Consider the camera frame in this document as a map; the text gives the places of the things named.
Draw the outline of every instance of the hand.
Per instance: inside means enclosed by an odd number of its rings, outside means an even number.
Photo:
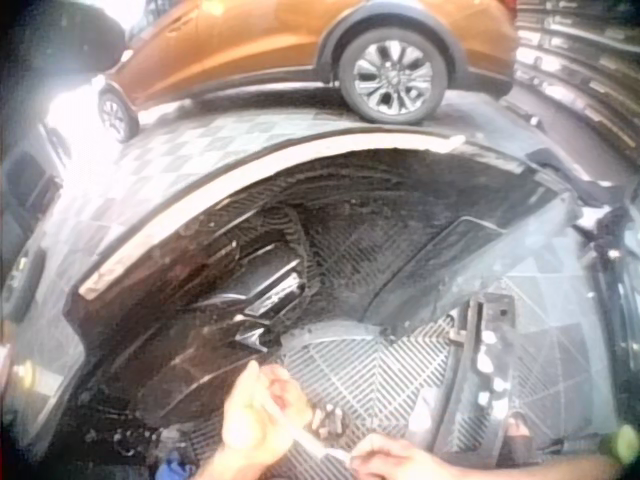
[[[225,402],[222,440],[234,457],[264,466],[278,461],[293,443],[287,428],[263,408],[268,395],[296,426],[304,427],[313,413],[300,386],[283,367],[260,368],[255,361],[249,362]]]
[[[368,435],[351,452],[351,468],[360,480],[456,480],[457,469],[406,440]]]

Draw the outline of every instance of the fender flare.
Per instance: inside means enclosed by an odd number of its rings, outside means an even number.
[[[342,35],[356,23],[380,15],[401,16],[417,20],[425,28],[438,35],[448,48],[450,59],[453,60],[450,87],[462,87],[466,84],[469,67],[467,55],[462,45],[451,30],[417,0],[370,0],[339,18],[323,36],[316,56],[315,67],[323,83],[328,84],[333,80],[332,55]]]

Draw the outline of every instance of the black bumper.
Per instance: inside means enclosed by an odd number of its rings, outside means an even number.
[[[486,93],[494,98],[504,97],[511,91],[512,87],[513,79],[511,77],[473,68],[469,69],[464,79],[458,82],[458,85],[453,86],[457,90]]]

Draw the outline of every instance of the orange car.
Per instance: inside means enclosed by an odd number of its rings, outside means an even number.
[[[337,82],[365,119],[412,124],[447,88],[506,94],[517,46],[498,0],[147,0],[130,37],[99,100],[122,142],[141,109],[282,81]]]

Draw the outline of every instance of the blue object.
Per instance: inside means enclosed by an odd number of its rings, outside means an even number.
[[[169,459],[160,465],[155,480],[187,480],[196,473],[193,465],[181,464],[177,460]]]

